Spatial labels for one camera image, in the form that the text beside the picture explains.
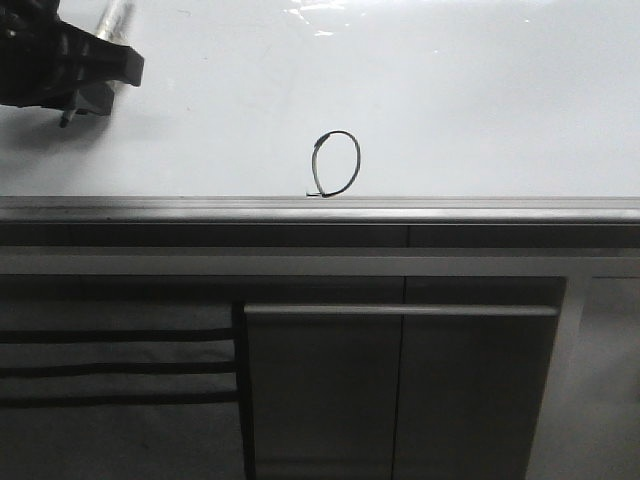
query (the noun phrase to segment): black zip tie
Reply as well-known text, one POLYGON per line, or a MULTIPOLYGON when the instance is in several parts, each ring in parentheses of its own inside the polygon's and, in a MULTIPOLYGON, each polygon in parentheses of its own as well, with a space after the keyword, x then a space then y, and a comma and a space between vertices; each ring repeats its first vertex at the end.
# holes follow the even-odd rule
POLYGON ((355 183, 355 181, 358 178, 358 175, 360 174, 360 167, 362 166, 362 151, 360 149, 360 143, 358 142, 358 139, 352 135, 349 132, 345 132, 344 130, 334 130, 332 132, 326 133, 323 136, 321 136, 318 141, 316 142, 316 144, 313 147, 313 155, 311 157, 311 168, 313 169, 313 180, 316 182, 316 187, 318 187, 318 192, 319 193, 308 193, 307 196, 308 197, 322 197, 322 198, 330 198, 330 197, 335 197, 336 195, 340 195, 344 192, 346 192, 347 190, 349 190, 351 188, 351 186, 355 183), (320 149, 322 148, 322 146, 325 144, 325 142, 327 140, 329 140, 329 138, 331 138, 332 135, 345 135, 347 137, 349 137, 351 139, 351 141, 353 142, 353 144, 356 147, 356 155, 357 155, 357 159, 356 159, 356 168, 353 172, 353 175, 351 176, 351 179, 349 180, 349 182, 340 190, 337 190, 335 192, 331 192, 331 193, 327 193, 325 191, 324 188, 322 188, 322 184, 320 182, 320 177, 318 175, 318 153, 320 152, 320 149))

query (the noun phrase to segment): metal handle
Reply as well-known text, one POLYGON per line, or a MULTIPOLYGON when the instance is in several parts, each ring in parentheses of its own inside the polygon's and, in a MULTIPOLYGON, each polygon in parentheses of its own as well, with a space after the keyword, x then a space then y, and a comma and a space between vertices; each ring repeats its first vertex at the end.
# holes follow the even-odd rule
POLYGON ((553 317, 556 307, 547 305, 371 305, 371 304, 247 304, 247 315, 419 315, 419 316, 492 316, 553 317))

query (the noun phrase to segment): white table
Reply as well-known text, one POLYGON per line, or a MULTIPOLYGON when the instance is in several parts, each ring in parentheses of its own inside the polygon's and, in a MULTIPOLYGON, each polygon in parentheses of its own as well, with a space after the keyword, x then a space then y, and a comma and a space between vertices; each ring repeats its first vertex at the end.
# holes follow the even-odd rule
MULTIPOLYGON (((106 0, 62 0, 93 29, 106 0)), ((0 107, 2 196, 640 196, 637 0, 142 0, 110 121, 0 107), (327 189, 353 147, 321 153, 327 189)))

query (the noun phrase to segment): white surface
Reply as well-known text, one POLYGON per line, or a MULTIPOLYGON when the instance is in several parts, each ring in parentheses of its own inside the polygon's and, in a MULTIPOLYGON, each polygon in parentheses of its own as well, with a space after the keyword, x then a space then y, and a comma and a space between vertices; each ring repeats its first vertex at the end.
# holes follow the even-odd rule
MULTIPOLYGON (((105 0, 62 0, 92 30, 105 0)), ((640 195, 638 0, 142 0, 110 122, 0 107, 0 195, 640 195), (326 188, 353 147, 321 153, 326 188)))

